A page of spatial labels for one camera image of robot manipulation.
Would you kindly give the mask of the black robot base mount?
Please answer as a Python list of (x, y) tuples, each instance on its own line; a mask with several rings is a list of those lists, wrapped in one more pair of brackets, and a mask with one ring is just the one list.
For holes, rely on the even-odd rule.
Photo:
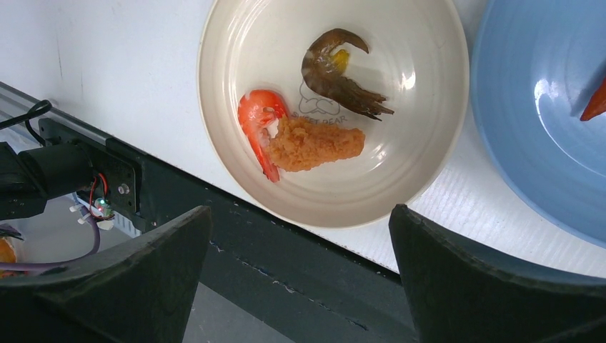
[(122, 214), (149, 232), (207, 206), (212, 234), (202, 283), (296, 342), (416, 342), (398, 274), (287, 223), (118, 139), (53, 119), (52, 144), (84, 143), (133, 166), (135, 204)]

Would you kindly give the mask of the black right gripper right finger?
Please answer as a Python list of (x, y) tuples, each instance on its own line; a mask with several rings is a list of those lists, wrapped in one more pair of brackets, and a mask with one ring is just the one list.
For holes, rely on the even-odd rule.
[(421, 342), (603, 342), (605, 280), (525, 261), (398, 204), (389, 231)]

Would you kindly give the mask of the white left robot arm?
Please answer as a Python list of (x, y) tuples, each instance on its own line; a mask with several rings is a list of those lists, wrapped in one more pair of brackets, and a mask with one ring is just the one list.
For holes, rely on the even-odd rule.
[(22, 219), (44, 212), (46, 203), (88, 187), (93, 167), (75, 144), (59, 144), (16, 153), (1, 143), (1, 219)]

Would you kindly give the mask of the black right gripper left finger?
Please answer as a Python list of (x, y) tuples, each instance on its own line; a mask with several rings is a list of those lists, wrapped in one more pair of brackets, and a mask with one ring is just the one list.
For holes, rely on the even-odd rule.
[(64, 267), (3, 279), (1, 340), (182, 341), (211, 231), (198, 206)]

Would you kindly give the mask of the blue round plate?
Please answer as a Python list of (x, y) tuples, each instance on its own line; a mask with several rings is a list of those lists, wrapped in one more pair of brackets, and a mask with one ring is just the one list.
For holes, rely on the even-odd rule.
[(475, 124), (507, 185), (561, 229), (605, 245), (603, 1), (488, 1), (475, 39)]

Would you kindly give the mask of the cream round plate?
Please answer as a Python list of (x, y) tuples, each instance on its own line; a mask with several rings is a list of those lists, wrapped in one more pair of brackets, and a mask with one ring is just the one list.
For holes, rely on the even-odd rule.
[[(376, 119), (320, 97), (301, 64), (324, 32), (347, 29), (346, 74), (386, 97)], [(263, 209), (300, 226), (345, 228), (387, 216), (421, 194), (441, 171), (467, 111), (469, 57), (452, 1), (215, 1), (198, 63), (199, 101), (209, 139), (236, 183)], [(314, 123), (358, 128), (359, 156), (271, 182), (243, 134), (237, 104), (253, 89), (280, 94)]]

